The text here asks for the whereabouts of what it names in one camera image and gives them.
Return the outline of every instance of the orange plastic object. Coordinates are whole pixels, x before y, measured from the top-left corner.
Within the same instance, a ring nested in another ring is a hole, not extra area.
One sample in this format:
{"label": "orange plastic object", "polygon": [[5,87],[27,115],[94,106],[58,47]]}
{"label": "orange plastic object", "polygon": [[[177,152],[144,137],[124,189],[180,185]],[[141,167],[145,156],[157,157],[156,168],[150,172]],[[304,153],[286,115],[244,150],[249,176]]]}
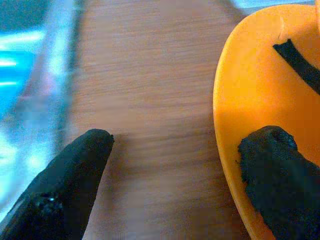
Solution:
{"label": "orange plastic object", "polygon": [[213,115],[221,163],[242,220],[257,240],[274,236],[245,193],[238,153],[241,139],[263,126],[277,125],[294,136],[305,158],[320,165],[320,96],[273,49],[288,38],[320,69],[315,7],[279,5],[236,26],[215,74]]}
{"label": "orange plastic object", "polygon": [[315,0],[316,20],[318,24],[318,30],[320,32],[320,0]]}

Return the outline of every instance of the orange lid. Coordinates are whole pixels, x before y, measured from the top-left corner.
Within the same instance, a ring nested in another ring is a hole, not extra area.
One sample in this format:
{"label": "orange lid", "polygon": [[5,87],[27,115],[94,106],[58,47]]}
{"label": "orange lid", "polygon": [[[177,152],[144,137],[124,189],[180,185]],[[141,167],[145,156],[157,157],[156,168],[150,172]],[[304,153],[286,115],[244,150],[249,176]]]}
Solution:
{"label": "orange lid", "polygon": [[320,165],[320,96],[273,49],[287,39],[320,69],[315,7],[295,4],[262,9],[239,23],[225,43],[215,74],[213,115],[219,155],[252,239],[274,236],[245,193],[238,163],[241,139],[266,125],[277,125],[294,136],[305,158]]}
{"label": "orange lid", "polygon": [[316,20],[320,31],[320,0],[315,0]]}

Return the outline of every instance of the wood grain surface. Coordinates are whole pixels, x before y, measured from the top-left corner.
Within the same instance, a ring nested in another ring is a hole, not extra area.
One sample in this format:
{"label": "wood grain surface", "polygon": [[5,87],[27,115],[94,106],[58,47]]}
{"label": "wood grain surface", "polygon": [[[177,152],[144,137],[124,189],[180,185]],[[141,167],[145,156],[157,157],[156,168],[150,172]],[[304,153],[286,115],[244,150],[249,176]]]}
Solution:
{"label": "wood grain surface", "polygon": [[249,239],[212,106],[219,56],[242,18],[225,0],[88,2],[69,141],[100,128],[115,145],[84,239]]}

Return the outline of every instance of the blue object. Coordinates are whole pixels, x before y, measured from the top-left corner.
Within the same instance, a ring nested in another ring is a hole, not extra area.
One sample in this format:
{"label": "blue object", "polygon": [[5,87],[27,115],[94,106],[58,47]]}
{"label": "blue object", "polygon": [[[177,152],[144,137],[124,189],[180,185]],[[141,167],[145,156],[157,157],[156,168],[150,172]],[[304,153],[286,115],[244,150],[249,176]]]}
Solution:
{"label": "blue object", "polygon": [[245,15],[250,15],[255,11],[281,4],[315,4],[314,0],[231,0],[233,5]]}
{"label": "blue object", "polygon": [[0,120],[25,89],[34,60],[30,52],[0,51]]}

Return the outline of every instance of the table surface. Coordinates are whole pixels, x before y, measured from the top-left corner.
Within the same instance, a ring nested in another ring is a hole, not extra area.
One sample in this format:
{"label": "table surface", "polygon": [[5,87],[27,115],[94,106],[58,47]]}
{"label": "table surface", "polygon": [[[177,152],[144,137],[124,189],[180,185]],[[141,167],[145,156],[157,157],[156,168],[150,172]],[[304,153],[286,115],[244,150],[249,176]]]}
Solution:
{"label": "table surface", "polygon": [[226,0],[89,0],[69,141],[99,128],[115,144],[84,239],[249,239],[212,106],[242,18]]}

